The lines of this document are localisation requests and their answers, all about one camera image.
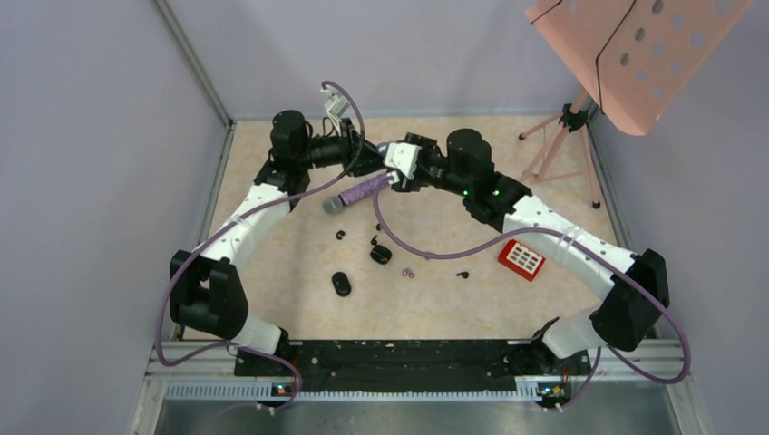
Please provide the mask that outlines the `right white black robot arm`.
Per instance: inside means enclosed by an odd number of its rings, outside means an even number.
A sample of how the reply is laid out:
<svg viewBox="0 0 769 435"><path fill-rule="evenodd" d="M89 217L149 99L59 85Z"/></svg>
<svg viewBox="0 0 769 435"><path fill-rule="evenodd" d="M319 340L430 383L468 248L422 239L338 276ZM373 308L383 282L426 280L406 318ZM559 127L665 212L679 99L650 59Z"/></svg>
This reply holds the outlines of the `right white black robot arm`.
<svg viewBox="0 0 769 435"><path fill-rule="evenodd" d="M414 133L384 146L384 166L399 192L434 187L462 198L480 223L511 234L576 276L599 304L548 322L531 349L534 366L555 373L571 355L608 345L633 352L669 306L664 257L595 237L548 207L529 187L496 170L492 147L473 129L452 131L447 150Z"/></svg>

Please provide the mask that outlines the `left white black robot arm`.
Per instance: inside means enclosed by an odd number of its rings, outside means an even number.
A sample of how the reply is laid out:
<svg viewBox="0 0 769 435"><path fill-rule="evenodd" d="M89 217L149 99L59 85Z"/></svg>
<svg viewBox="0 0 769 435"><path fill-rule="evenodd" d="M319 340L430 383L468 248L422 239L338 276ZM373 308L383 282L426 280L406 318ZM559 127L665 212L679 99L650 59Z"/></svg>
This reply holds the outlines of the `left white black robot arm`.
<svg viewBox="0 0 769 435"><path fill-rule="evenodd" d="M338 165L344 175L382 169L377 147L348 119L338 133L315 135L305 116L282 111L271 123L268 158L244 200L220 229L193 251L178 251L170 262L170 319L187 328L256 350L257 364L280 374L291 352L285 332L251 314L240 279L268 232L301 198L313 194L310 170Z"/></svg>

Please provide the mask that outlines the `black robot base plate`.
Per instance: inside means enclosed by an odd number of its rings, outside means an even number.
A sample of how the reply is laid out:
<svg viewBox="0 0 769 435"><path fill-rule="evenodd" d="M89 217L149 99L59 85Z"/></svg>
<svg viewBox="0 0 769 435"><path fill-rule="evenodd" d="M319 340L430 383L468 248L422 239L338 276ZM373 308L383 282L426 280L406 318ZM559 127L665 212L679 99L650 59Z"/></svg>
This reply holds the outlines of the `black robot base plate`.
<svg viewBox="0 0 769 435"><path fill-rule="evenodd" d="M302 376L315 392L513 392L526 376L556 382L589 372L581 351L559 359L541 343L508 340L305 340L282 345L278 361L236 353L239 377Z"/></svg>

